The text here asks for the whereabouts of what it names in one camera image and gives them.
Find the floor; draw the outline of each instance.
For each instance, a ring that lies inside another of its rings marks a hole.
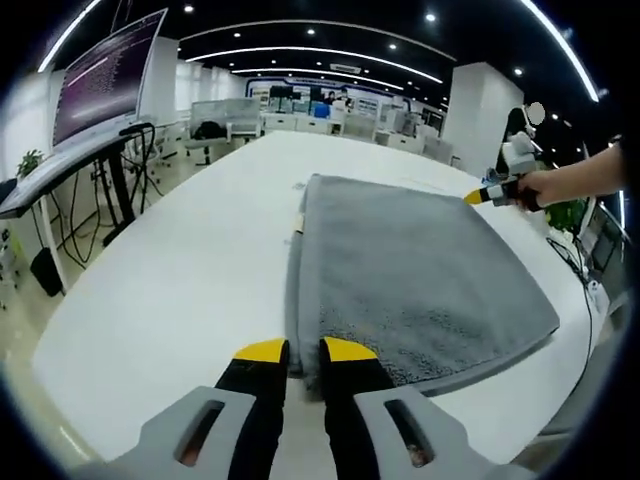
[[[217,160],[224,151],[213,152],[212,160]],[[171,159],[171,167],[155,168],[156,178],[159,180],[158,187],[162,193],[166,194],[177,187],[202,168],[195,165],[201,162],[199,154],[186,156],[184,149],[178,150],[178,155]],[[150,204],[157,202],[161,197],[150,188],[148,194]],[[139,196],[134,200],[137,209],[140,206]],[[109,223],[106,206],[101,209],[101,224]],[[96,227],[97,216],[93,216],[78,231],[78,247],[83,255],[86,254],[91,240],[91,234]],[[102,239],[111,231],[108,226],[99,227],[95,249],[90,261],[97,258],[103,250]],[[74,252],[73,246],[68,246],[69,251]],[[65,272],[71,284],[80,278],[82,269],[76,265],[62,249],[59,249],[60,258],[63,262]],[[2,365],[5,379],[11,387],[25,420],[32,426],[34,432],[43,445],[59,459],[65,468],[74,468],[90,461],[99,460],[98,456],[86,445],[82,439],[73,431],[68,422],[60,415],[55,406],[48,400],[45,392],[34,380],[30,359],[36,348],[40,335],[47,325],[47,321],[62,300],[62,296],[55,298],[46,296],[35,278],[28,272],[27,268],[22,269],[23,274],[19,279],[18,289],[13,291],[7,301],[7,310],[0,310],[0,349],[4,362]],[[606,338],[611,332],[610,322],[607,322],[602,338]],[[290,384],[289,395],[301,395],[298,391],[298,384]],[[281,439],[281,447],[276,455],[271,478],[284,478],[282,473],[286,470],[291,474],[291,468],[285,469],[281,458],[286,451],[287,456],[294,455],[300,458],[300,472],[297,478],[327,478],[326,462],[331,462],[331,452],[324,434],[324,407],[321,404],[314,404],[301,410],[299,402],[287,402],[285,418],[292,416],[304,416],[304,422],[287,422],[297,427],[285,428],[285,434]],[[298,439],[305,437],[306,442],[299,442]],[[308,444],[309,437],[316,448],[311,451],[298,451],[297,445]],[[547,460],[553,455],[545,455],[542,460],[536,459],[536,466],[546,465]]]

